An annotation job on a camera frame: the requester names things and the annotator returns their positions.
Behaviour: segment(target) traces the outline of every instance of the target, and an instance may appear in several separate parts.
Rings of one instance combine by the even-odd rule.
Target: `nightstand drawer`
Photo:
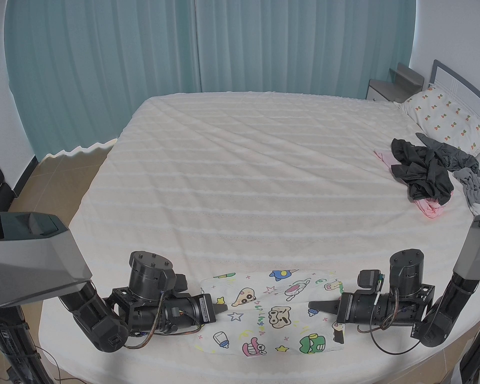
[[[388,101],[385,97],[375,91],[372,87],[368,87],[367,100]]]

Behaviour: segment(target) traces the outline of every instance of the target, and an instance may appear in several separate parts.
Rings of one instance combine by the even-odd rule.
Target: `gray nightstand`
[[[403,103],[423,88],[423,76],[402,63],[398,63],[396,70],[390,68],[390,75],[392,82],[370,80],[367,100]]]

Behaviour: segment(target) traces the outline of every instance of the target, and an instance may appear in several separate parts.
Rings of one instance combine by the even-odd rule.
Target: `white headboard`
[[[447,91],[453,100],[480,118],[480,91],[438,60],[433,61],[430,84],[436,84]]]

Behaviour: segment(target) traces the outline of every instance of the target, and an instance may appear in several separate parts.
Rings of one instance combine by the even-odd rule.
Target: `black baseboard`
[[[15,194],[15,197],[20,196],[20,192],[24,188],[25,184],[27,184],[28,178],[32,175],[37,165],[38,165],[38,160],[36,156],[33,156],[33,159],[27,165],[27,168],[25,168],[25,171],[22,173],[22,175],[17,181],[17,184],[15,185],[15,188],[13,189],[13,193]]]
[[[7,183],[2,183],[0,185],[0,212],[8,211],[14,197],[15,196],[13,195],[10,185]]]

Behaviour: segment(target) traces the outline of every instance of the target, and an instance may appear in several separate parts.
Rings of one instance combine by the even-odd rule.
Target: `star print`
[[[228,316],[231,317],[230,321],[234,321],[234,320],[241,321],[241,317],[243,316],[243,313],[233,312],[233,313],[229,313]]]
[[[275,286],[273,286],[273,287],[265,287],[265,288],[267,288],[267,290],[266,290],[264,293],[270,294],[270,293],[276,291]]]

